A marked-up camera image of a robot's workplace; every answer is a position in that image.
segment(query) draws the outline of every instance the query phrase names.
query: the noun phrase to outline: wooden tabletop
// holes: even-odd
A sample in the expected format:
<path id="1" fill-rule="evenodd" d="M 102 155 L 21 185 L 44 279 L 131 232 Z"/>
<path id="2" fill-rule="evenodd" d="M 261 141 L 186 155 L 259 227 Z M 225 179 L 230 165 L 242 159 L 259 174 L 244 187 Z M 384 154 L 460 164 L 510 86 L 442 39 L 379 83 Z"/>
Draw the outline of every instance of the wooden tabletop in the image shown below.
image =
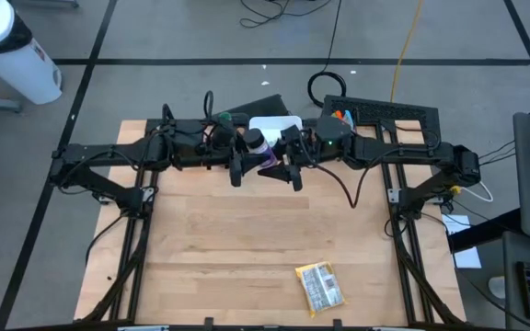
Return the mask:
<path id="1" fill-rule="evenodd" d="M 418 128 L 416 121 L 399 126 Z M 145 121 L 126 120 L 118 143 L 144 135 Z M 374 136 L 371 128 L 360 134 Z M 398 133 L 404 143 L 422 141 L 419 132 Z M 325 163 L 352 194 L 361 173 L 343 163 Z M 409 186 L 431 175 L 426 165 L 405 165 Z M 396 171 L 391 166 L 394 186 Z M 109 178 L 132 186 L 129 167 L 113 167 Z M 161 173 L 139 297 L 137 324 L 201 325 L 406 325 L 397 258 L 384 234 L 388 219 L 381 167 L 370 170 L 362 196 L 351 209 L 339 184 L 315 169 L 302 169 L 304 188 L 259 177 L 230 186 L 227 170 L 174 168 Z M 440 218 L 437 207 L 424 212 Z M 119 214 L 102 206 L 98 233 Z M 91 251 L 75 311 L 89 313 L 115 280 L 126 229 L 122 221 Z M 444 228 L 423 218 L 416 222 L 427 280 L 458 317 L 465 313 Z M 305 292 L 294 269 L 328 261 L 347 304 L 310 318 Z M 412 277 L 417 319 L 422 320 L 418 288 Z M 127 307 L 130 283 L 122 307 Z M 126 309 L 121 309 L 125 316 Z"/>

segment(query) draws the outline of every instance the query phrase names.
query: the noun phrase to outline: white paper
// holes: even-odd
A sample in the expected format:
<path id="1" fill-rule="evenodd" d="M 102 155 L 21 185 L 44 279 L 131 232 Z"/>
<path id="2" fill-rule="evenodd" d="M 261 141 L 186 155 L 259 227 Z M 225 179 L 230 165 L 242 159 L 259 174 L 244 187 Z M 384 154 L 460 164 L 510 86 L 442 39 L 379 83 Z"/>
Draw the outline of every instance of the white paper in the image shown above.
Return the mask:
<path id="1" fill-rule="evenodd" d="M 447 227 L 448 234 L 458 233 L 469 228 L 469 219 L 466 215 L 443 215 L 443 222 Z M 482 268 L 478 249 L 475 247 L 455 253 L 454 259 L 458 268 Z"/>

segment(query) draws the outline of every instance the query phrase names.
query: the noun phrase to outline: gray floor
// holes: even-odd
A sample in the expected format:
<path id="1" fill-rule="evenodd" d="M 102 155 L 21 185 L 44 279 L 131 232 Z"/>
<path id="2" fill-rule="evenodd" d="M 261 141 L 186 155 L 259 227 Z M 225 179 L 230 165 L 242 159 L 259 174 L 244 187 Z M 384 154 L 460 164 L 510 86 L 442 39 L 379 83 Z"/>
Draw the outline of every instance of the gray floor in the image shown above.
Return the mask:
<path id="1" fill-rule="evenodd" d="M 52 58 L 86 59 L 108 2 L 81 0 L 76 10 L 28 0 L 14 4 Z M 513 2 L 530 36 L 530 0 Z M 323 58 L 337 3 L 309 17 L 284 17 L 259 29 L 243 29 L 238 20 L 249 14 L 236 0 L 119 0 L 99 56 Z M 290 9 L 302 12 L 314 4 L 295 0 Z M 415 6 L 415 1 L 343 0 L 333 56 L 397 58 Z M 528 59 L 502 0 L 425 1 L 407 57 Z M 20 115 L 0 112 L 0 303 L 85 67 L 61 69 L 64 92 L 59 100 L 45 106 L 25 101 Z M 198 117 L 208 89 L 215 94 L 216 110 L 279 93 L 293 113 L 317 116 L 319 109 L 309 102 L 305 84 L 319 70 L 319 65 L 98 65 L 71 141 L 112 142 L 122 120 L 158 117 L 164 102 L 176 116 Z M 331 65 L 329 70 L 345 78 L 349 96 L 389 99 L 393 66 Z M 479 154 L 510 141 L 512 114 L 530 111 L 530 66 L 405 66 L 400 77 L 397 102 L 437 107 L 444 139 Z M 315 93 L 339 90 L 321 79 Z M 21 99 L 2 83 L 0 97 Z M 485 167 L 483 178 L 495 202 L 466 194 L 459 198 L 462 203 L 488 217 L 518 206 L 512 159 Z M 97 213 L 98 205 L 87 196 L 53 193 L 8 327 L 71 321 Z M 481 220 L 471 216 L 471 222 Z M 501 243 L 478 251 L 484 268 L 463 272 L 485 288 L 489 277 L 502 274 Z M 504 326 L 502 313 L 463 278 L 460 286 L 469 321 Z"/>

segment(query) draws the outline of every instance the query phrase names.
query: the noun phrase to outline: white cable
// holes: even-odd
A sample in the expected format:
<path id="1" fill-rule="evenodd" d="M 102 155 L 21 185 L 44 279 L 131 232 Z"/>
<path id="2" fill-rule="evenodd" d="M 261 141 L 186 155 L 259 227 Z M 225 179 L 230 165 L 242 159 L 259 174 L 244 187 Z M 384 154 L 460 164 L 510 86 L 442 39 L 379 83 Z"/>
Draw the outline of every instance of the white cable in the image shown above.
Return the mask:
<path id="1" fill-rule="evenodd" d="M 473 195 L 474 197 L 482 200 L 482 201 L 494 202 L 494 196 L 492 196 L 492 193 L 490 193 L 490 190 L 486 187 L 486 184 L 484 184 L 484 182 L 482 182 L 482 181 L 480 181 L 479 184 L 484 188 L 486 193 L 488 193 L 488 198 L 484 198 L 484 197 L 480 196 L 478 193 L 474 192 L 473 190 L 471 190 L 469 188 L 461 188 L 461 189 L 466 191 L 467 193 Z"/>

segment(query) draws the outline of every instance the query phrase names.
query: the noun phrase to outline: trash can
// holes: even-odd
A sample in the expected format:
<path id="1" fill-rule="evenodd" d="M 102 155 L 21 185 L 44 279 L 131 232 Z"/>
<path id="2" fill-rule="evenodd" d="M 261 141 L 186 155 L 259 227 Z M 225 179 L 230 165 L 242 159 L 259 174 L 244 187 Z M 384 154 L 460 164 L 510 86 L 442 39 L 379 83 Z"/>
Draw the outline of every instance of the trash can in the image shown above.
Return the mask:
<path id="1" fill-rule="evenodd" d="M 62 94 L 61 71 L 6 0 L 0 0 L 0 78 L 36 105 Z"/>

